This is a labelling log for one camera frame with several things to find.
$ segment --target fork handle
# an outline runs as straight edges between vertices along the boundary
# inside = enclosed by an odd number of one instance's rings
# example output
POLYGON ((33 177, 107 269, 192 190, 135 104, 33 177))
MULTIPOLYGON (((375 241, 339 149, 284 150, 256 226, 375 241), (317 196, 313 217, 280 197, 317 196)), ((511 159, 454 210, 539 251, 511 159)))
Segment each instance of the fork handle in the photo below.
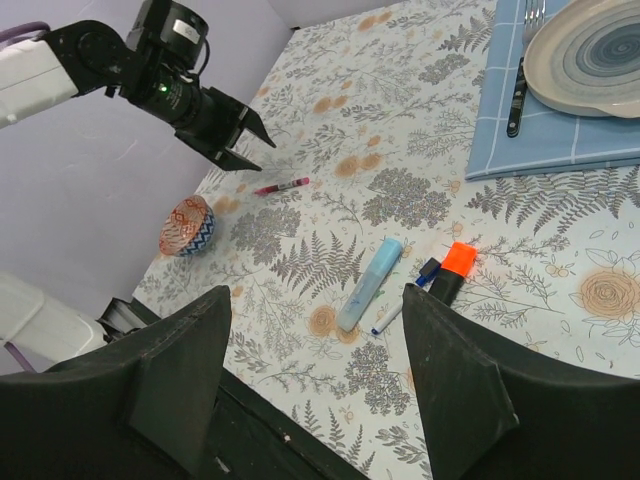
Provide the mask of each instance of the fork handle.
POLYGON ((520 58, 518 74, 516 76, 516 87, 511 100, 511 111, 507 121, 507 136, 514 138, 520 133, 520 121, 522 120, 522 110, 524 109, 524 97, 527 94, 527 79, 524 78, 524 57, 520 58))

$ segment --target light blue marker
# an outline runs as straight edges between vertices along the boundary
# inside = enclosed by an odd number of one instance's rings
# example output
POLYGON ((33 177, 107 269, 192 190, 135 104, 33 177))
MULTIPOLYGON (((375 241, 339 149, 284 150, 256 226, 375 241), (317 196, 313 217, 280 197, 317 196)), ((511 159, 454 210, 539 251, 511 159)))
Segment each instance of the light blue marker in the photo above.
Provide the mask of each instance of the light blue marker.
POLYGON ((373 296, 382 285, 384 277, 391 271, 403 250, 402 244, 393 238, 387 238, 382 242, 382 246, 369 263, 349 300, 340 310, 337 320, 340 328, 350 332, 358 324, 365 309, 373 300, 373 296))

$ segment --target fork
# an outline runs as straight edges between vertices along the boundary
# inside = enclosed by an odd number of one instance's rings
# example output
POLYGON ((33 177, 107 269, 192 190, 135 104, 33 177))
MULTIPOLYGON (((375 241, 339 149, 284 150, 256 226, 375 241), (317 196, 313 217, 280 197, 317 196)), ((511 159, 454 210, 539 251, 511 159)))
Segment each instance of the fork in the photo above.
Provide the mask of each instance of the fork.
POLYGON ((518 65, 516 86, 511 100, 511 110, 507 121, 507 136, 514 138, 520 133, 524 98, 527 94, 527 79, 524 77, 524 56, 533 37, 544 26, 546 0, 526 0, 524 7, 524 32, 522 33, 522 57, 518 65))

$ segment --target napkin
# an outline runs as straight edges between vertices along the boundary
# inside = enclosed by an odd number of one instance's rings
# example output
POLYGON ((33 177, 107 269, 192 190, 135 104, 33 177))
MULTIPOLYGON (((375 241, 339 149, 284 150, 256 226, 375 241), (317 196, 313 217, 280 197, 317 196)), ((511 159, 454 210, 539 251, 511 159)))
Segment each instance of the napkin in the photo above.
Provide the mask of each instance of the napkin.
MULTIPOLYGON (((569 0, 547 0, 547 18, 569 0)), ((577 117, 552 110, 529 92, 520 134, 507 117, 522 56, 525 0, 498 0, 466 179, 640 164, 640 120, 577 117)))

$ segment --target bowl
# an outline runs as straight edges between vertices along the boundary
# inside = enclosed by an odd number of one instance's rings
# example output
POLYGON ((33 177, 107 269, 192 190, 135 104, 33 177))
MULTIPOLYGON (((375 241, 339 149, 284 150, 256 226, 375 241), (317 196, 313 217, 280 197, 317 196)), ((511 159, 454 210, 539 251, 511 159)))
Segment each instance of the bowl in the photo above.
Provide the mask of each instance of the bowl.
POLYGON ((185 198, 173 209, 160 233, 160 252, 189 257, 202 251, 213 237, 216 218, 200 195, 185 198))

